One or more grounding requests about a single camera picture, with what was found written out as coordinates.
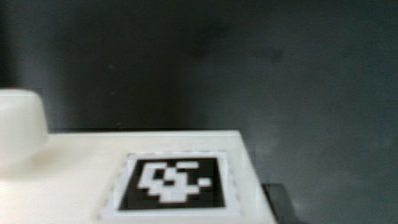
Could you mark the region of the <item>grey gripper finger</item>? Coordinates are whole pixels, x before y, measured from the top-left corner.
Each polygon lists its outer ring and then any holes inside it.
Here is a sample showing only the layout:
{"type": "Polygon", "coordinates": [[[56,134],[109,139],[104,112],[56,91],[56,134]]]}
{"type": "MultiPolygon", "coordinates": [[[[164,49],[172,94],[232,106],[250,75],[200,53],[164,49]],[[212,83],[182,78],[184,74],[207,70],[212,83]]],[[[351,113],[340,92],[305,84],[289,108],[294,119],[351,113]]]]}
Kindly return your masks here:
{"type": "Polygon", "coordinates": [[[292,203],[283,185],[278,183],[262,183],[262,193],[269,202],[269,208],[278,224],[303,224],[296,214],[292,203]]]}

